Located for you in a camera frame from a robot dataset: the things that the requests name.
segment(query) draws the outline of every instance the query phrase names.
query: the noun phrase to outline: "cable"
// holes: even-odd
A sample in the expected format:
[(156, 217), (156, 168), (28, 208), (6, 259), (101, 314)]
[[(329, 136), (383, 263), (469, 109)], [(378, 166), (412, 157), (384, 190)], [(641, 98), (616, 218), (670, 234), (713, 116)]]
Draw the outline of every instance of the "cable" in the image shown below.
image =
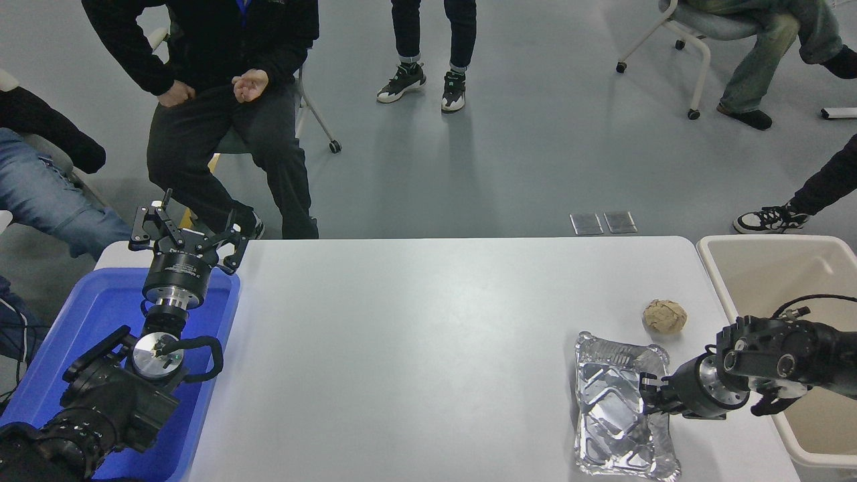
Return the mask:
[(801, 301), (806, 301), (808, 299), (815, 299), (815, 298), (844, 299), (846, 301), (851, 301), (853, 303), (857, 303), (857, 298), (852, 297), (852, 296), (845, 296), (845, 295), (841, 295), (841, 294), (811, 294), (811, 295), (807, 295), (807, 296), (801, 296), (800, 298), (795, 298), (795, 299), (789, 301), (788, 303), (784, 304), (783, 306), (780, 306), (779, 308), (776, 309), (776, 311), (774, 311), (774, 314), (771, 315), (770, 317), (771, 318), (778, 318), (786, 310), (786, 308), (788, 308), (792, 304), (799, 303)]

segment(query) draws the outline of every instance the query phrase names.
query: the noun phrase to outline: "aluminum foil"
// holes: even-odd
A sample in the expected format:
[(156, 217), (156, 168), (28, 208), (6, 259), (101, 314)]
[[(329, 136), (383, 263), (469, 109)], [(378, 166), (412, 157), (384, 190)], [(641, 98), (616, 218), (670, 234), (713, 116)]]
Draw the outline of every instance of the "aluminum foil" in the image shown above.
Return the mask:
[(575, 344), (577, 400), (574, 458), (589, 474), (636, 475), (675, 482), (681, 468), (669, 437), (669, 416), (643, 414), (640, 373), (666, 375), (669, 356), (581, 332)]

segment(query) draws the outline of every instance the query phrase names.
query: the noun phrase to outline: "chair leg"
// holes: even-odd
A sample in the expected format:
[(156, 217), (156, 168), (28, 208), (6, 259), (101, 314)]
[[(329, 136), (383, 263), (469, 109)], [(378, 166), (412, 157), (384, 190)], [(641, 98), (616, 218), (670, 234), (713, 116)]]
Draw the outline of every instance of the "chair leg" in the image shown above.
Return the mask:
[(692, 44), (702, 53), (702, 65), (699, 67), (696, 87), (693, 89), (691, 108), (687, 113), (687, 116), (693, 120), (699, 117), (699, 100), (702, 98), (702, 89), (705, 86), (705, 76), (708, 75), (708, 69), (711, 66), (711, 50), (705, 42), (697, 38), (693, 33), (687, 32), (687, 30), (679, 28), (672, 23), (666, 23), (664, 26), (677, 33), (683, 40), (685, 40), (685, 42)]
[[(329, 147), (331, 152), (338, 153), (342, 150), (342, 146), (339, 144), (333, 137), (333, 133), (331, 133), (330, 129), (325, 124), (324, 119), (321, 118), (321, 114), (315, 109), (313, 105), (312, 99), (307, 95), (307, 91), (303, 88), (303, 66), (298, 70), (297, 74), (297, 91), (301, 94), (301, 107), (308, 107), (309, 111), (313, 113), (315, 116), (315, 120), (318, 121), (321, 129), (324, 130), (325, 135), (327, 136), (328, 141), (330, 141)], [(300, 136), (300, 132), (303, 129), (303, 113), (298, 119), (296, 133)]]
[(639, 40), (637, 40), (637, 43), (635, 43), (633, 45), (633, 47), (631, 47), (631, 49), (628, 52), (626, 52), (625, 55), (623, 55), (622, 57), (619, 57), (619, 62), (616, 65), (616, 71), (617, 72), (619, 72), (621, 74), (622, 72), (625, 71), (625, 67), (626, 67), (625, 61), (631, 56), (631, 54), (634, 53), (634, 51), (637, 50), (638, 47), (640, 47), (643, 44), (643, 42), (646, 41), (646, 39), (648, 39), (657, 30), (658, 27), (663, 25), (665, 22), (669, 21), (669, 17), (673, 16), (673, 12), (675, 12), (675, 9), (677, 9), (678, 6), (679, 6), (679, 0), (670, 0), (669, 6), (667, 7), (666, 10), (663, 11), (663, 14), (661, 14), (661, 18), (658, 19), (658, 21), (655, 23), (655, 25), (651, 26), (651, 28), (649, 28), (649, 30), (642, 37), (640, 37)]

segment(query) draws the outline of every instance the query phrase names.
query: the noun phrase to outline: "robotic arm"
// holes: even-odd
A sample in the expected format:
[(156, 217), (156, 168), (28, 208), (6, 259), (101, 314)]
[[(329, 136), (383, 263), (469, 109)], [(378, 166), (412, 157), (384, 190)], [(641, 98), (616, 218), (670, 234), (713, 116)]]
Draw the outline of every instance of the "robotic arm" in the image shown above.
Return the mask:
[[(63, 374), (64, 410), (41, 429), (0, 427), (0, 481), (89, 480), (110, 453), (155, 444), (178, 406), (172, 394), (180, 383), (210, 380), (223, 369), (216, 338), (181, 335), (188, 310), (205, 300), (212, 269), (235, 273), (249, 239), (235, 228), (211, 237), (176, 228), (165, 210), (170, 195), (138, 208), (129, 243), (131, 250), (154, 251), (142, 290), (153, 306), (144, 310), (140, 337), (122, 326), (80, 356)], [(221, 261), (217, 250), (226, 244), (234, 251)], [(214, 367), (189, 374), (184, 351), (203, 346), (211, 348)]]
[(800, 319), (807, 314), (804, 307), (776, 318), (739, 317), (672, 375), (658, 381), (644, 374), (646, 412), (725, 419), (751, 390), (762, 395), (751, 408), (756, 416), (782, 412), (815, 387), (857, 400), (857, 332)]

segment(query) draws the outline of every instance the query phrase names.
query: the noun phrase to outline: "crumpled paper ball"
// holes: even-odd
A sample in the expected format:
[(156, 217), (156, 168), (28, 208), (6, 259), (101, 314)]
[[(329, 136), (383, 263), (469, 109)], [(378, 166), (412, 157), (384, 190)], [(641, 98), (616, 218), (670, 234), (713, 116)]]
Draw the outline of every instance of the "crumpled paper ball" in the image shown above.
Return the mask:
[(679, 333), (687, 322), (687, 312), (668, 299), (654, 299), (643, 311), (645, 326), (658, 333)]

